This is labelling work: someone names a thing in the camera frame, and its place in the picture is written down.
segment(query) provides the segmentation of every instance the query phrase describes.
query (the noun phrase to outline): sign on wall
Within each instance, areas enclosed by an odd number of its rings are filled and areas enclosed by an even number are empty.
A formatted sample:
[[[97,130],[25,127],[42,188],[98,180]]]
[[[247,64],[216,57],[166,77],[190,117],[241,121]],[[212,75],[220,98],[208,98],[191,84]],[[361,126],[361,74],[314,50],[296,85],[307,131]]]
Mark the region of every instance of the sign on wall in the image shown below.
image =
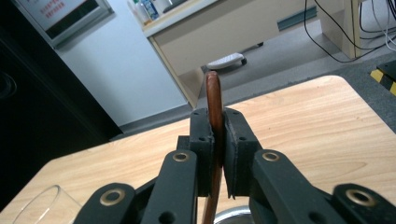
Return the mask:
[[[112,13],[106,0],[14,0],[14,4],[53,47]]]

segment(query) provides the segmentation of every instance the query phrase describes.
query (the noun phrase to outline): yellow and black striped tape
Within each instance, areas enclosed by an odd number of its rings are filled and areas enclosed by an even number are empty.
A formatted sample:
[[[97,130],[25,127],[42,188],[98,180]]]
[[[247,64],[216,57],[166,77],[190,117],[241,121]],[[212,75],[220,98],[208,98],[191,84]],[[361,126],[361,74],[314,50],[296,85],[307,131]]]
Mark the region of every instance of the yellow and black striped tape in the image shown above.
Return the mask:
[[[379,69],[374,70],[370,76],[396,96],[396,80],[393,80],[387,74],[382,73]]]

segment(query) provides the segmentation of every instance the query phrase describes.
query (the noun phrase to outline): light wood tabletop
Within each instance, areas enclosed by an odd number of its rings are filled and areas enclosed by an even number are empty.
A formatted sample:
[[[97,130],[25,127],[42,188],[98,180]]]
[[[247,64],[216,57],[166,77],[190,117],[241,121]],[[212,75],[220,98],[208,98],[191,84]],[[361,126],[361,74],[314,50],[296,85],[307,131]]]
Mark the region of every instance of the light wood tabletop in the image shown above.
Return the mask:
[[[244,114],[264,148],[288,156],[315,187],[332,193],[335,185],[356,183],[396,204],[396,134],[342,78],[320,77],[229,107]],[[11,223],[54,184],[80,204],[109,183],[137,189],[158,175],[189,128],[183,119],[50,161],[2,211],[0,223]],[[228,199],[223,180],[218,212],[247,204],[247,198]]]

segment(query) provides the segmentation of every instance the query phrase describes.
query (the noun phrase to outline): white wall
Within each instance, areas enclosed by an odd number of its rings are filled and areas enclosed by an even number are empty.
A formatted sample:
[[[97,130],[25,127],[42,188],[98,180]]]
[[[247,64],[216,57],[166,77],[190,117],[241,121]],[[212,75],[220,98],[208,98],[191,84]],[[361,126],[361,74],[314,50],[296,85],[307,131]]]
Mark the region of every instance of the white wall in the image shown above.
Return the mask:
[[[187,104],[126,0],[107,0],[114,14],[56,52],[121,126]]]

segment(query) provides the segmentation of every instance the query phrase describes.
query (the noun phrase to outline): white cable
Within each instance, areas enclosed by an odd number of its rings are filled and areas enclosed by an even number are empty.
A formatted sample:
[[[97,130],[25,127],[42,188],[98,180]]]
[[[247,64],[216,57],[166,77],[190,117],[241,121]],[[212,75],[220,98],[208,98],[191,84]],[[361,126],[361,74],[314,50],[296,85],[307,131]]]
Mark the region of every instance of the white cable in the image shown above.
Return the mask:
[[[382,30],[382,33],[384,33],[384,35],[385,35],[385,44],[387,45],[388,49],[390,49],[390,50],[392,50],[392,51],[396,51],[396,49],[391,48],[390,45],[388,44],[388,40],[389,40],[391,43],[393,43],[394,45],[396,45],[395,42],[393,42],[393,40],[388,36],[388,28],[389,28],[389,9],[390,9],[390,6],[389,6],[389,4],[388,4],[388,1],[387,1],[387,6],[388,6],[388,8],[387,8],[387,12],[388,12],[388,24],[387,24],[386,30],[384,31],[384,29],[383,29],[383,28],[381,27],[381,25],[379,24],[378,18],[377,18],[376,15],[375,15],[374,0],[372,0],[373,15],[374,15],[376,24],[378,25],[379,29]]]

